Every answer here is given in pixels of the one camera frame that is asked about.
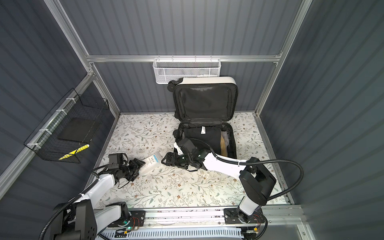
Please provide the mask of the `black t-shirt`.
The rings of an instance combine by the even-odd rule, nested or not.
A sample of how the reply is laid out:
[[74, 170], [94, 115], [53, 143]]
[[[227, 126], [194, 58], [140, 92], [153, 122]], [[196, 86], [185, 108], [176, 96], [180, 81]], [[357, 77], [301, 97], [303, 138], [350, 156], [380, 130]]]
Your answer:
[[201, 140], [210, 145], [216, 154], [220, 154], [221, 132], [222, 130], [218, 127], [196, 127], [184, 129], [182, 137]]

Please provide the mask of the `white hard-shell suitcase black lining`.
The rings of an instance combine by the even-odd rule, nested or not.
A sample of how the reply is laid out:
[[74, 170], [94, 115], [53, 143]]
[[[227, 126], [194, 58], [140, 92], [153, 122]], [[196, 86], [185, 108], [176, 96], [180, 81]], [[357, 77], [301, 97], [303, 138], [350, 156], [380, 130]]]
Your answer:
[[173, 132], [175, 141], [184, 139], [184, 129], [218, 127], [228, 134], [228, 157], [237, 158], [234, 130], [229, 123], [239, 95], [234, 78], [181, 78], [170, 81], [167, 88], [173, 94], [175, 118], [180, 122]]

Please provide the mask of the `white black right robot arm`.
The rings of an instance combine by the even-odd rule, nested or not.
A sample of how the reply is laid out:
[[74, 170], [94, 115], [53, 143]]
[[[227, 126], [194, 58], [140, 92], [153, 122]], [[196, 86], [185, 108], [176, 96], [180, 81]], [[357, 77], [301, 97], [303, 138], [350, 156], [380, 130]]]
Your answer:
[[240, 181], [245, 191], [236, 210], [241, 223], [249, 223], [256, 211], [269, 201], [277, 182], [274, 175], [257, 158], [237, 160], [215, 153], [206, 142], [184, 138], [174, 143], [174, 151], [168, 152], [161, 160], [163, 165], [185, 169], [214, 171]]

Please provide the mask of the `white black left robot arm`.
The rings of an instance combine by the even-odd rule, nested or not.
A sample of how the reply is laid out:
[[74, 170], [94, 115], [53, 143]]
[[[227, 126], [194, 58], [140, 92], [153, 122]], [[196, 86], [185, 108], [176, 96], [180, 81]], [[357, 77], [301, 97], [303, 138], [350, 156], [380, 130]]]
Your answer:
[[144, 225], [145, 212], [134, 213], [125, 202], [116, 202], [105, 206], [101, 211], [94, 208], [100, 199], [121, 179], [132, 183], [150, 166], [147, 160], [128, 160], [125, 153], [109, 155], [109, 163], [92, 170], [95, 180], [76, 197], [54, 208], [53, 216], [48, 220], [39, 235], [43, 240], [50, 232], [51, 240], [94, 240], [97, 237], [107, 239], [103, 231], [118, 228], [117, 235], [138, 230]]

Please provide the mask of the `white packet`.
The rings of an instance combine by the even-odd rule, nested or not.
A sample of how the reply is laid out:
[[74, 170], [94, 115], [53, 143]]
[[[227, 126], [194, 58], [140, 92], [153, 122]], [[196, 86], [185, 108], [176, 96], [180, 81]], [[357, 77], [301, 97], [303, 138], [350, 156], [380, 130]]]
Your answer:
[[146, 175], [153, 171], [154, 169], [160, 167], [162, 156], [159, 152], [155, 152], [154, 154], [150, 155], [146, 159], [143, 160], [145, 164], [140, 168], [139, 174], [140, 175]]

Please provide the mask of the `tan shorts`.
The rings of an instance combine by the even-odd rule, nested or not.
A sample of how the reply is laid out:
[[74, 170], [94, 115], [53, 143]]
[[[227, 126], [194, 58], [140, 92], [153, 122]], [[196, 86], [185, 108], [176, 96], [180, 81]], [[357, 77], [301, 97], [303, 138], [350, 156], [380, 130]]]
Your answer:
[[221, 132], [220, 146], [221, 146], [221, 155], [224, 157], [227, 157], [228, 146], [229, 146], [229, 138], [228, 138], [227, 132]]

